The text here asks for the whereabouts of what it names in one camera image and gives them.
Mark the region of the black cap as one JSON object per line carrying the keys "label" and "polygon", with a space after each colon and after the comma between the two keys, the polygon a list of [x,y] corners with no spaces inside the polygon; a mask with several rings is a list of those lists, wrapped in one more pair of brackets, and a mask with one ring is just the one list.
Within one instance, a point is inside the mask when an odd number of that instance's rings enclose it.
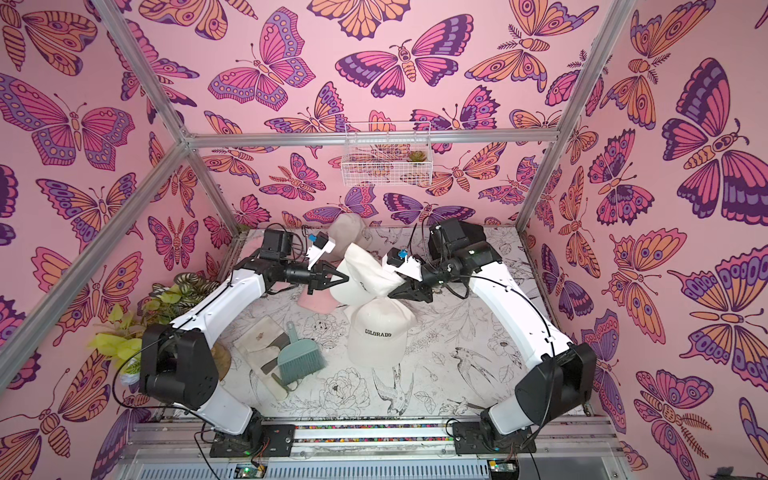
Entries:
{"label": "black cap", "polygon": [[470,244],[487,240],[484,227],[482,225],[460,221],[460,226],[462,227],[464,236],[468,239]]}

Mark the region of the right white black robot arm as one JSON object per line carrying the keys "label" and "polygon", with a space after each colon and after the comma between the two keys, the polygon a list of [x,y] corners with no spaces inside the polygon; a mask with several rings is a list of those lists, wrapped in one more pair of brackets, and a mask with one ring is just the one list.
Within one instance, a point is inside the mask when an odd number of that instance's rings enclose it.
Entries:
{"label": "right white black robot arm", "polygon": [[484,410],[480,425],[490,440],[501,440],[550,421],[590,401],[597,357],[576,344],[543,315],[515,282],[481,225],[450,219],[431,226],[428,259],[391,249],[385,269],[406,281],[390,296],[429,303],[433,291],[462,283],[495,315],[527,368],[506,400]]}

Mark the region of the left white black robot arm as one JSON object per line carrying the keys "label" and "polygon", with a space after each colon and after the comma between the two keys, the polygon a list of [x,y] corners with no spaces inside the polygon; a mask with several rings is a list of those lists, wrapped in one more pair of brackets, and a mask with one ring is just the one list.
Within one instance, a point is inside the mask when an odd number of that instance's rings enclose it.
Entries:
{"label": "left white black robot arm", "polygon": [[200,304],[167,325],[148,327],[139,352],[139,391],[192,412],[224,434],[241,436],[255,426],[255,410],[220,385],[211,349],[236,317],[275,284],[305,285],[313,293],[349,280],[322,259],[334,249],[334,240],[323,232],[309,240],[306,259],[293,260],[290,233],[265,230],[260,248],[240,260]]}

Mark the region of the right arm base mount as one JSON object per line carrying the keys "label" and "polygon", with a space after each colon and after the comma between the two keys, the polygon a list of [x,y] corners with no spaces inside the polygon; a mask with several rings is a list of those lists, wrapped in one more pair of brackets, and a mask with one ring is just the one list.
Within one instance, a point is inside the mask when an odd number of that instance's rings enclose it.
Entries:
{"label": "right arm base mount", "polygon": [[532,434],[530,428],[494,440],[483,430],[479,422],[450,419],[446,424],[446,433],[452,439],[455,453],[460,456],[495,455],[506,457],[537,452],[535,441],[529,439]]}

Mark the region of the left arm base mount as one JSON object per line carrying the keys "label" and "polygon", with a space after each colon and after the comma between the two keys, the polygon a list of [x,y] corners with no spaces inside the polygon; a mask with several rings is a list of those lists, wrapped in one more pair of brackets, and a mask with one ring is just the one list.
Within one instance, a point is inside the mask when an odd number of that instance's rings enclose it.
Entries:
{"label": "left arm base mount", "polygon": [[289,457],[294,445],[294,424],[259,424],[240,435],[217,432],[210,448],[212,458]]}

